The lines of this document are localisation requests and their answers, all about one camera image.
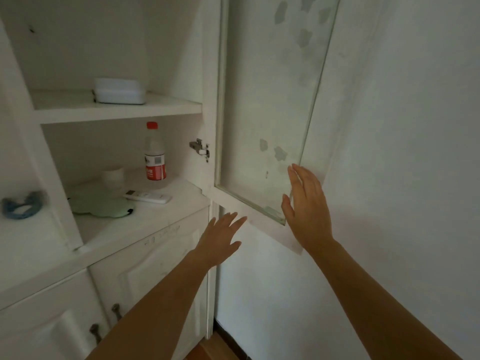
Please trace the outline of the white wooden cabinet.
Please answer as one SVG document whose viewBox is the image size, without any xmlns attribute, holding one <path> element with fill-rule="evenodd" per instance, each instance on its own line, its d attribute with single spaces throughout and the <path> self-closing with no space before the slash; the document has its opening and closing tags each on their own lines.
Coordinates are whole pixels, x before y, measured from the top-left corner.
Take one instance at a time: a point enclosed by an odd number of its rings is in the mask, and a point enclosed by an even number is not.
<svg viewBox="0 0 480 360">
<path fill-rule="evenodd" d="M 210 219 L 220 13 L 221 0 L 0 0 L 0 201 L 46 194 L 31 218 L 0 210 L 0 311 L 197 211 Z M 97 103 L 94 78 L 138 80 L 146 104 Z M 160 181 L 146 174 L 148 121 L 165 147 Z M 189 147 L 197 138 L 208 163 Z M 128 199 L 123 218 L 74 214 L 70 190 L 103 185 L 114 167 L 122 195 L 171 201 Z"/>
</svg>

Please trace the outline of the person's left hand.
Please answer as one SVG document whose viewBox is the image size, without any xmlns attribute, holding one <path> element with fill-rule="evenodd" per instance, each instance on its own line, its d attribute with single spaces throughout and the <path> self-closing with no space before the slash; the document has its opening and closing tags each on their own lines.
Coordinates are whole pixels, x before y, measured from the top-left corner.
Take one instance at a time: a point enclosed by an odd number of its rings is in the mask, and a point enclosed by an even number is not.
<svg viewBox="0 0 480 360">
<path fill-rule="evenodd" d="M 220 218 L 217 219 L 213 217 L 211 219 L 193 251 L 195 258 L 199 260 L 202 268 L 204 268 L 206 271 L 213 267 L 219 266 L 225 262 L 225 260 L 231 257 L 226 256 L 224 254 L 224 250 L 231 243 L 239 241 L 235 240 L 234 237 L 238 230 L 247 221 L 246 216 L 236 218 L 235 223 L 237 224 L 238 228 L 236 233 L 218 233 L 218 221 Z"/>
</svg>

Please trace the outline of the white panelled lower cabinet door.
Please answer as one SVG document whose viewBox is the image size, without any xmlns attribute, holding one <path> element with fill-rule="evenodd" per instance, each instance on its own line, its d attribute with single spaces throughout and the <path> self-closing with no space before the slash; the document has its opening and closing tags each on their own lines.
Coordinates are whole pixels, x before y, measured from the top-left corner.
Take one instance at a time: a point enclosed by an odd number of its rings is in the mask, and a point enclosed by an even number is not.
<svg viewBox="0 0 480 360">
<path fill-rule="evenodd" d="M 89 267 L 111 328 L 111 306 L 119 303 L 124 316 L 195 248 L 208 219 L 204 208 Z"/>
<path fill-rule="evenodd" d="M 85 360 L 97 346 L 93 323 L 105 338 L 110 325 L 83 269 L 0 310 L 0 360 Z"/>
</svg>

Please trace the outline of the white framed glass cabinet door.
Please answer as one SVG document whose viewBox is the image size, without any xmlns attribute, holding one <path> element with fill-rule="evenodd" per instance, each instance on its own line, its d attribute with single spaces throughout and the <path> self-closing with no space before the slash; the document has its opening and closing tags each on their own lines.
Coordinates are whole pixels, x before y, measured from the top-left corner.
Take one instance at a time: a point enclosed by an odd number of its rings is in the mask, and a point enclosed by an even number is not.
<svg viewBox="0 0 480 360">
<path fill-rule="evenodd" d="M 221 0 L 210 198 L 300 254 L 287 167 L 323 182 L 388 0 Z"/>
</svg>

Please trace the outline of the white remote control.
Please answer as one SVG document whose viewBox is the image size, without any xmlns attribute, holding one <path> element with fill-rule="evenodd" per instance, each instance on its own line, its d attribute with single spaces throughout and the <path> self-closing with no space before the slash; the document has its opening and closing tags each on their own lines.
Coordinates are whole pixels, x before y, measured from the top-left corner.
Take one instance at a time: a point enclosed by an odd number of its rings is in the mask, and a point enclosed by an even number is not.
<svg viewBox="0 0 480 360">
<path fill-rule="evenodd" d="M 158 191 L 138 191 L 134 189 L 126 191 L 122 196 L 128 200 L 156 205 L 165 205 L 172 199 L 170 195 L 160 193 Z"/>
</svg>

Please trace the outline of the blue curved object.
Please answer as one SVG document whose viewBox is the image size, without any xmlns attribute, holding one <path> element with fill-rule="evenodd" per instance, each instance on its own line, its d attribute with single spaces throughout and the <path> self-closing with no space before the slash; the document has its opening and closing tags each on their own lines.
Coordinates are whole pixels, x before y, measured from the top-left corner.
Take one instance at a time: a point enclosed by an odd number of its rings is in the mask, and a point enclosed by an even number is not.
<svg viewBox="0 0 480 360">
<path fill-rule="evenodd" d="M 11 220 L 24 220 L 38 214 L 44 207 L 47 196 L 43 191 L 31 191 L 24 197 L 5 197 L 0 201 L 3 217 Z"/>
</svg>

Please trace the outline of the person's left forearm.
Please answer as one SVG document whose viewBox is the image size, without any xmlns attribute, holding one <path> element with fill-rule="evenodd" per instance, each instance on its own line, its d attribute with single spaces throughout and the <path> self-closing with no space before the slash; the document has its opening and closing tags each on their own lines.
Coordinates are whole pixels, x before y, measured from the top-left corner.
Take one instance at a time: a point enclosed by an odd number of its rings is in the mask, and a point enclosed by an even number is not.
<svg viewBox="0 0 480 360">
<path fill-rule="evenodd" d="M 195 296 L 212 268 L 196 248 L 112 328 L 86 360 L 171 360 Z"/>
</svg>

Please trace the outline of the white plastic box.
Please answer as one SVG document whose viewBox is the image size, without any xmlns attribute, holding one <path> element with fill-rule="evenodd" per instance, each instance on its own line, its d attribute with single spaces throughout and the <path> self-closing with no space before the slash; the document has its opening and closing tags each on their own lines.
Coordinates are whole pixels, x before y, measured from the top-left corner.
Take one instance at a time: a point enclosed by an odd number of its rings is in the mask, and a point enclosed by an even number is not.
<svg viewBox="0 0 480 360">
<path fill-rule="evenodd" d="M 144 105 L 147 103 L 144 85 L 136 79 L 94 78 L 93 96 L 96 103 Z"/>
</svg>

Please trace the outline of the small white cup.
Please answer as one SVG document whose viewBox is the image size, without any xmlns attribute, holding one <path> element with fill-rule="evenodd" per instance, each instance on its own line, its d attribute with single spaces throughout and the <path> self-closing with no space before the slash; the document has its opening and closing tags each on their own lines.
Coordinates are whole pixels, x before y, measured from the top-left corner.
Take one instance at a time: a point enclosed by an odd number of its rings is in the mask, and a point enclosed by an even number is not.
<svg viewBox="0 0 480 360">
<path fill-rule="evenodd" d="M 111 191 L 119 190 L 124 187 L 125 173 L 123 167 L 117 166 L 103 170 L 101 171 L 100 177 L 103 185 Z"/>
</svg>

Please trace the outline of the pale green flower-shaped mat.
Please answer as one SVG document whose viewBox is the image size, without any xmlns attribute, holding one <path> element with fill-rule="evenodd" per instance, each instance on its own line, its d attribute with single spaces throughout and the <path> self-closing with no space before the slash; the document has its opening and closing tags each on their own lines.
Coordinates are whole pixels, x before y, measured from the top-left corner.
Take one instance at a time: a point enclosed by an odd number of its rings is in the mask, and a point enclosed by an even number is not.
<svg viewBox="0 0 480 360">
<path fill-rule="evenodd" d="M 134 213 L 135 204 L 117 189 L 93 182 L 73 187 L 67 194 L 72 213 L 96 218 L 124 218 Z"/>
</svg>

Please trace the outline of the metal door hinge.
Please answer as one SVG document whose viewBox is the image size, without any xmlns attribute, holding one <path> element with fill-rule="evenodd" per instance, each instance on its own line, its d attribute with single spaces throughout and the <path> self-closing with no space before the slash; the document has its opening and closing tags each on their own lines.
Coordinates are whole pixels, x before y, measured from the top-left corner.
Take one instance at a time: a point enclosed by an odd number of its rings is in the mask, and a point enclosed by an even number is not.
<svg viewBox="0 0 480 360">
<path fill-rule="evenodd" d="M 206 163 L 209 162 L 209 158 L 210 158 L 209 145 L 204 144 L 202 139 L 197 138 L 195 141 L 190 141 L 189 142 L 189 147 L 191 149 L 195 150 L 195 152 L 198 155 L 203 157 L 205 159 Z"/>
</svg>

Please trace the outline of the red capped plastic bottle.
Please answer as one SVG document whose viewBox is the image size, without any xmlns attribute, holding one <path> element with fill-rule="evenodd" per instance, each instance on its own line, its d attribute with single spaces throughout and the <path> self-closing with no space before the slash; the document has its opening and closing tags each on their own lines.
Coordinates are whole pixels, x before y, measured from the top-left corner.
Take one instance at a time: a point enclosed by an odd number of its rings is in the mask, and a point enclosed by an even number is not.
<svg viewBox="0 0 480 360">
<path fill-rule="evenodd" d="M 167 175 L 165 147 L 160 136 L 159 125 L 155 121 L 148 121 L 146 127 L 147 136 L 144 144 L 146 176 L 150 181 L 162 181 Z"/>
</svg>

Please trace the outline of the person's right forearm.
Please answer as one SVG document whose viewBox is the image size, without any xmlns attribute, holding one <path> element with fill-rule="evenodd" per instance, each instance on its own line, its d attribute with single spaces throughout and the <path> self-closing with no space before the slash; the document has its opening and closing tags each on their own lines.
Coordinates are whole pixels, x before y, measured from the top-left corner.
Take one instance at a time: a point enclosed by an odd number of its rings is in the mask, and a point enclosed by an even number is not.
<svg viewBox="0 0 480 360">
<path fill-rule="evenodd" d="M 462 360 L 339 242 L 314 236 L 301 244 L 327 279 L 371 360 Z"/>
</svg>

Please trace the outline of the person's right hand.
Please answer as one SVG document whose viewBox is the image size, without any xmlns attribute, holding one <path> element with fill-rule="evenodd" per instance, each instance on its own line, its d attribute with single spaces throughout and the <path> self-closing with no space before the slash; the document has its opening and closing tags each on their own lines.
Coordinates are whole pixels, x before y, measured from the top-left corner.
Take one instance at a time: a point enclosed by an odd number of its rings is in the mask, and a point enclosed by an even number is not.
<svg viewBox="0 0 480 360">
<path fill-rule="evenodd" d="M 308 169 L 292 164 L 287 168 L 294 197 L 296 223 L 288 223 L 294 237 L 316 258 L 334 243 L 331 216 L 319 179 Z"/>
</svg>

